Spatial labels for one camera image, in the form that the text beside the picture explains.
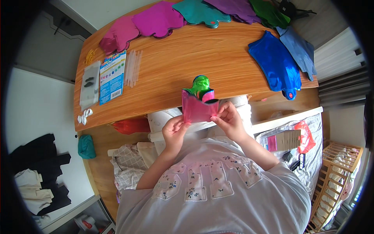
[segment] white t-shirt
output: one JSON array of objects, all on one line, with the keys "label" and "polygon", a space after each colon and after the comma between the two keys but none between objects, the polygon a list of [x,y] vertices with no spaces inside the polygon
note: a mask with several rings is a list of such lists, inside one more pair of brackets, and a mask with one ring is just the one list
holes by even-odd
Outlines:
[{"label": "white t-shirt", "polygon": [[230,144],[204,139],[153,189],[122,192],[116,233],[303,233],[309,195],[284,163],[263,171]]}]

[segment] gray curtain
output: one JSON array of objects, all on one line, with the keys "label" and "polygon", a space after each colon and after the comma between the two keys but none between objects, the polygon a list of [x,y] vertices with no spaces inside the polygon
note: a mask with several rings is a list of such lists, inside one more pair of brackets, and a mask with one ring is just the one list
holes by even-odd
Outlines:
[{"label": "gray curtain", "polygon": [[319,83],[319,105],[324,110],[362,106],[369,91],[369,74],[367,68],[362,67]]}]

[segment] wooden table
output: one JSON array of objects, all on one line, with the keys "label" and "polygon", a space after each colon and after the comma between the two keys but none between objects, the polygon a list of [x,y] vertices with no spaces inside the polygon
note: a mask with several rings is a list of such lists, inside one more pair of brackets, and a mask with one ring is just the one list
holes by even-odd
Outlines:
[{"label": "wooden table", "polygon": [[[142,12],[153,4],[126,15]],[[101,106],[99,103],[93,105],[93,115],[87,118],[87,124],[78,125],[76,119],[82,115],[79,98],[85,57],[90,49],[98,48],[93,62],[104,60],[105,54],[99,48],[99,42],[113,23],[98,30],[83,43],[74,88],[76,131],[181,106],[181,89],[191,87],[197,75],[209,78],[210,87],[215,90],[215,98],[218,99],[245,94],[262,99],[274,94],[261,68],[249,55],[248,44],[260,39],[265,30],[279,37],[275,30],[259,23],[249,25],[235,21],[220,22],[215,29],[204,24],[186,25],[175,29],[164,39],[141,36],[131,41],[128,51],[143,50],[136,86],[125,86],[121,96]],[[300,75],[301,88],[318,87],[316,78],[311,82],[305,73],[300,72]]]}]

